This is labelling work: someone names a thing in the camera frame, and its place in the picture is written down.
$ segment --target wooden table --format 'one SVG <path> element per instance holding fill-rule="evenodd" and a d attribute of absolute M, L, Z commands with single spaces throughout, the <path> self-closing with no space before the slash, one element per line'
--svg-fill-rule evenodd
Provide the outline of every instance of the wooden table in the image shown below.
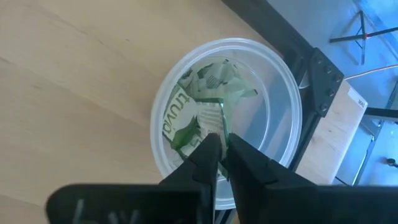
<path fill-rule="evenodd" d="M 267 44 L 219 0 L 0 0 L 0 223 L 45 223 L 47 197 L 69 183 L 160 181 L 152 100 L 180 58 L 225 37 Z M 352 116 L 320 124 L 312 144 L 327 158 L 349 144 Z M 301 174 L 328 172 L 310 153 Z"/>

